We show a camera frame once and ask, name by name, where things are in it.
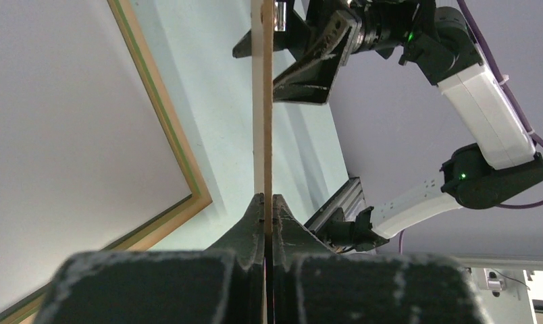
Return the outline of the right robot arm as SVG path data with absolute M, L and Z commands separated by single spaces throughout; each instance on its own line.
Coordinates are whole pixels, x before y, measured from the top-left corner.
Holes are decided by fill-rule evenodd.
M 543 182 L 524 122 L 464 3 L 274 1 L 273 49 L 294 62 L 277 103 L 329 105 L 369 206 L 311 224 L 322 241 L 369 251 L 435 215 L 509 208 Z

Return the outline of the brown backing board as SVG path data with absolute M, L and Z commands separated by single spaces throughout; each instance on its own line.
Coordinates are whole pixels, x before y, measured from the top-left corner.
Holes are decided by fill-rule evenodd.
M 273 293 L 273 36 L 274 2 L 251 1 L 254 193 L 263 199 L 264 323 L 274 322 Z

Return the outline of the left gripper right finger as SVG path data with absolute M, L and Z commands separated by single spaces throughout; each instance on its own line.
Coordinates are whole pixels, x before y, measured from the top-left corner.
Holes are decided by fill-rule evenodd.
M 276 323 L 487 323 L 468 272 L 432 254 L 336 254 L 274 204 Z

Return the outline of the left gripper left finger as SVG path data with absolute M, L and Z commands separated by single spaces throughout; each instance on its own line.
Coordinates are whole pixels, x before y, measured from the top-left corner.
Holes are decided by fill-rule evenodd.
M 55 273 L 36 323 L 261 323 L 264 197 L 205 250 L 92 251 Z

